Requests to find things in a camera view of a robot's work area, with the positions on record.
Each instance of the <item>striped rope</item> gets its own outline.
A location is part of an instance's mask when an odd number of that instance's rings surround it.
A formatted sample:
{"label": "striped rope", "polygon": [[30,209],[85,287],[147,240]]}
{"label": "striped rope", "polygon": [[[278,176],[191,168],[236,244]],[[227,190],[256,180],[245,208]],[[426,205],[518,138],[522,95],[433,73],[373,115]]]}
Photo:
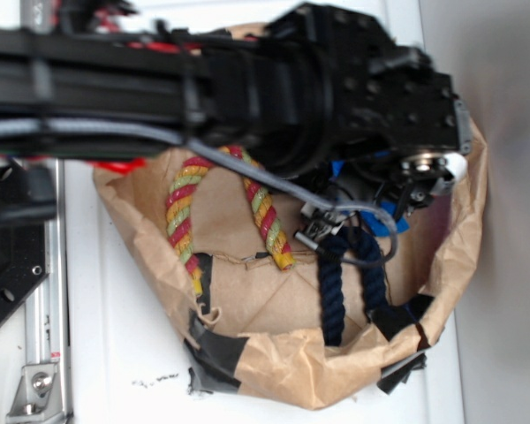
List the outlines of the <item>striped rope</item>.
{"label": "striped rope", "polygon": [[[224,153],[250,163],[260,165],[238,146],[220,148]],[[173,179],[167,198],[167,235],[180,261],[193,280],[193,288],[197,297],[202,294],[202,270],[199,261],[193,254],[193,233],[191,223],[191,204],[196,187],[214,164],[202,157],[195,156],[183,162],[183,166]],[[273,198],[267,188],[252,179],[243,178],[255,225],[260,229],[267,251],[275,264],[283,271],[292,268],[295,263],[287,237],[281,230],[281,222],[273,208]]]}

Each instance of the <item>black metal plate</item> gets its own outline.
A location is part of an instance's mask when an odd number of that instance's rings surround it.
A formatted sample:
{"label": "black metal plate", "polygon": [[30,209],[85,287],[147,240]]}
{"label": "black metal plate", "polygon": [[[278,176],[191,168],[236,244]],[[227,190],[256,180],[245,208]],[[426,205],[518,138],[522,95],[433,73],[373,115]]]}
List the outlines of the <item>black metal plate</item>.
{"label": "black metal plate", "polygon": [[[25,171],[10,169],[0,169],[0,208],[27,199]],[[45,254],[43,224],[0,230],[0,326],[47,275]]]}

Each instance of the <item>brown paper bag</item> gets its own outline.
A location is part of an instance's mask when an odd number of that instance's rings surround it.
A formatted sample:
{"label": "brown paper bag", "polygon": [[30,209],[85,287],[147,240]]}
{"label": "brown paper bag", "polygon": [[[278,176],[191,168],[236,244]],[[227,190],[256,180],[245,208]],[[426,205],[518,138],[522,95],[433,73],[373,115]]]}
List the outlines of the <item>brown paper bag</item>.
{"label": "brown paper bag", "polygon": [[[248,30],[258,34],[261,26],[232,32]],[[468,175],[450,198],[437,199],[409,218],[411,229],[399,236],[398,255],[385,268],[392,305],[417,293],[433,301],[419,322],[389,337],[367,322],[359,273],[344,266],[341,347],[324,346],[314,254],[290,238],[294,269],[281,272],[270,257],[251,259],[265,249],[239,176],[212,170],[191,206],[194,249],[212,257],[207,314],[196,303],[190,277],[165,232],[170,182],[191,154],[173,149],[125,177],[96,170],[95,184],[172,327],[185,340],[199,387],[318,409],[377,382],[382,369],[416,358],[440,337],[475,271],[481,245],[487,150],[475,127],[473,133]],[[290,237],[299,227],[301,202],[279,194],[274,204]],[[379,242],[388,249],[386,240]]]}

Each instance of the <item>black bracket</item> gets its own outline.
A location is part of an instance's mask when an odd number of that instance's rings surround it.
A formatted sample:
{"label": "black bracket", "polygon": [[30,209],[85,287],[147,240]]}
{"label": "black bracket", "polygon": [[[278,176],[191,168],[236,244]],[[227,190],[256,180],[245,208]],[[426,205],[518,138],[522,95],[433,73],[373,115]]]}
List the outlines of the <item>black bracket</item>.
{"label": "black bracket", "polygon": [[0,168],[0,326],[47,276],[45,226],[56,214],[45,168]]}

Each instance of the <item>black tape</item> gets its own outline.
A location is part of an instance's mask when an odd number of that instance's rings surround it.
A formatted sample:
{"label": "black tape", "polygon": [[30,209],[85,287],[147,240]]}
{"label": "black tape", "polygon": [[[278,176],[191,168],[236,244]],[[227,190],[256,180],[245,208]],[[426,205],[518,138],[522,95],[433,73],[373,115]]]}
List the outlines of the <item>black tape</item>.
{"label": "black tape", "polygon": [[408,381],[412,371],[425,368],[426,359],[424,353],[415,353],[398,369],[394,369],[394,366],[384,368],[382,375],[386,376],[377,383],[377,387],[389,395],[401,382],[406,383]]}
{"label": "black tape", "polygon": [[202,294],[196,299],[201,304],[201,311],[203,314],[210,313],[210,283],[212,283],[212,256],[209,254],[196,254],[198,258],[198,266],[202,270]]}
{"label": "black tape", "polygon": [[405,327],[416,324],[424,315],[432,300],[434,298],[431,296],[419,294],[404,305],[399,307],[379,307],[367,312],[367,316],[385,338],[391,340]]}
{"label": "black tape", "polygon": [[190,333],[200,346],[197,350],[185,340],[186,352],[193,366],[192,389],[236,393],[241,382],[234,374],[248,338],[213,333],[204,328],[195,313],[191,315]]}
{"label": "black tape", "polygon": [[415,325],[420,334],[418,352],[405,360],[382,369],[382,378],[377,383],[377,387],[385,393],[390,394],[399,383],[406,382],[413,370],[423,369],[426,366],[426,355],[422,352],[427,350],[430,345],[419,320],[426,313],[433,300],[434,298],[431,296],[419,294],[399,307],[380,307],[367,313],[371,322],[389,341],[409,325]]}

